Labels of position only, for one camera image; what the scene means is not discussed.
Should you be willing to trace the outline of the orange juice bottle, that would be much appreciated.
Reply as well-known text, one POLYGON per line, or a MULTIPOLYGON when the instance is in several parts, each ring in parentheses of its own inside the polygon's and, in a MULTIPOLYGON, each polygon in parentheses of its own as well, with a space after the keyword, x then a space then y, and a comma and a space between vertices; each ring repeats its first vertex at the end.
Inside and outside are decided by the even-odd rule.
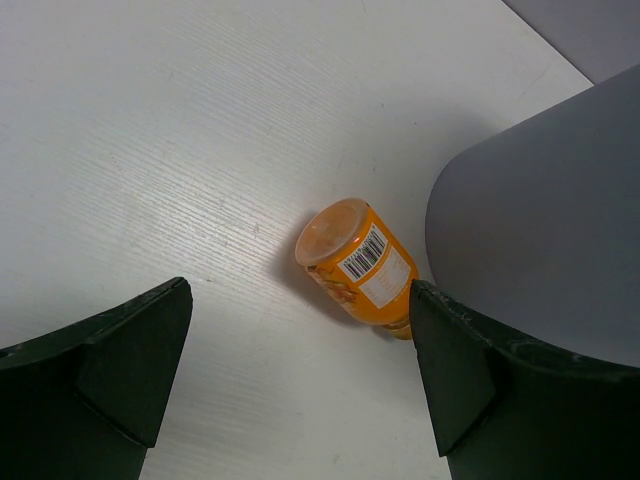
POLYGON ((340 200, 315 215, 295 245, 296 262, 360 323, 410 340, 416 263, 364 200, 340 200))

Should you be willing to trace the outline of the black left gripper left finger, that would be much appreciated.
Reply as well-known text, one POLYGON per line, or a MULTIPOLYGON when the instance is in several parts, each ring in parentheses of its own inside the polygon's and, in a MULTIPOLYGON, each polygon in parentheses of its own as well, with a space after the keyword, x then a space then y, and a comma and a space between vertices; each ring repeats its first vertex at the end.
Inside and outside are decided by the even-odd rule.
POLYGON ((1 351, 4 479, 137 479, 155 447, 193 310, 173 278, 1 351))

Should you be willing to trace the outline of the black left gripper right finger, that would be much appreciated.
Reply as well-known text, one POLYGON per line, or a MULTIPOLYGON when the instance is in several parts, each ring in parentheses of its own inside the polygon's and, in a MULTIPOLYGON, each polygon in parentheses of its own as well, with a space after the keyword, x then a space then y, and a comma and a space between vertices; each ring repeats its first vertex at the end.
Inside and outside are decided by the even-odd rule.
POLYGON ((429 282, 410 322, 438 453, 455 479, 635 479, 639 371, 550 345, 429 282))

